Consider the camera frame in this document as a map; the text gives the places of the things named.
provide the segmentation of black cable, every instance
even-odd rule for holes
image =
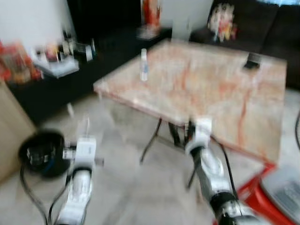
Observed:
[[[300,121],[300,111],[298,112],[298,116],[297,116],[296,124],[295,124],[296,143],[297,143],[297,146],[298,146],[298,148],[300,150],[299,133],[298,133],[299,121]]]
[[[224,157],[225,157],[225,160],[226,160],[226,164],[227,164],[227,169],[228,169],[228,173],[229,173],[229,179],[230,179],[230,183],[231,183],[231,187],[232,187],[232,191],[233,191],[233,194],[234,196],[236,197],[236,199],[238,199],[238,193],[235,189],[235,185],[234,185],[234,182],[233,182],[233,175],[231,173],[231,167],[230,167],[230,164],[229,164],[229,160],[228,160],[228,156],[227,156],[227,153],[225,151],[225,148],[224,148],[224,145],[221,144],[219,141],[217,141],[217,139],[215,138],[215,136],[213,135],[210,135],[210,138],[216,142],[219,146],[220,146],[220,149],[223,151],[223,154],[224,154]]]
[[[45,207],[43,206],[42,202],[33,194],[32,190],[29,188],[25,177],[24,177],[24,165],[21,166],[21,170],[20,170],[20,181],[21,184],[23,186],[23,189],[25,191],[25,193],[28,195],[28,197],[31,199],[31,201],[33,202],[33,204],[37,207],[37,209],[39,210],[39,212],[41,213],[43,219],[44,219],[44,224],[48,225],[48,220],[47,220],[47,214],[46,214],[46,210]]]
[[[54,198],[50,208],[49,208],[49,212],[48,212],[48,221],[49,221],[49,224],[51,225],[52,224],[52,210],[53,210],[53,207],[54,205],[56,204],[56,202],[59,200],[59,198],[64,194],[65,190],[67,189],[68,187],[68,184],[71,180],[71,175],[68,175],[67,178],[66,178],[66,184],[65,186],[63,187],[62,190],[60,190],[60,192],[56,195],[56,197]]]

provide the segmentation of tiled floor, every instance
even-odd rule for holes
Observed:
[[[281,139],[280,165],[300,169],[293,126],[300,109],[300,93],[287,90]],[[88,114],[90,133],[98,141],[97,157],[105,158],[104,167],[93,173],[93,193],[86,225],[199,225],[210,224],[212,213],[199,198],[199,181],[188,192],[185,183],[192,170],[192,160],[160,142],[155,142],[143,165],[141,151],[155,129],[157,120],[108,99],[90,95],[74,104],[75,116],[63,110],[48,120],[44,127],[60,129],[66,139],[76,137],[77,122]],[[167,124],[161,135],[169,137]],[[222,157],[218,149],[215,153]],[[262,165],[229,152],[236,186],[241,185]],[[30,186],[49,207],[63,185],[64,178],[52,181],[26,175]],[[18,174],[0,187],[0,225],[41,225],[43,220],[24,194]],[[54,216],[63,199],[57,203]]]

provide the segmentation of sofa cushion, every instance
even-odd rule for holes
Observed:
[[[265,45],[300,49],[300,6],[281,6]]]
[[[300,88],[300,50],[269,45],[263,47],[261,54],[286,60],[286,85],[289,87]]]
[[[214,33],[205,26],[200,29],[194,30],[189,37],[189,41],[197,43],[208,43],[212,40],[213,36]]]
[[[261,49],[260,44],[252,41],[246,41],[246,40],[229,40],[224,42],[214,42],[213,40],[210,40],[209,42],[206,42],[206,44],[231,48],[231,49],[236,49],[236,50],[241,50],[241,51],[246,51],[251,53],[259,53]]]
[[[264,43],[276,17],[278,5],[257,0],[214,0],[210,13],[219,3],[234,5],[233,22],[238,27],[237,39]]]

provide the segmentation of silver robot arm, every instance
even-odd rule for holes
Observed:
[[[201,192],[211,206],[219,225],[270,225],[240,202],[229,180],[224,176],[221,161],[209,149],[211,120],[202,119],[193,125],[193,134],[185,146],[191,155],[200,180]]]
[[[67,201],[55,221],[55,225],[82,225],[92,192],[92,171],[95,166],[96,139],[78,139]]]

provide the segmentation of marble table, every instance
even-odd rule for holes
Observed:
[[[243,68],[247,52],[184,42],[162,42],[94,84],[101,95],[177,126],[209,116],[226,147],[276,163],[280,149],[286,62],[262,56],[259,69]]]

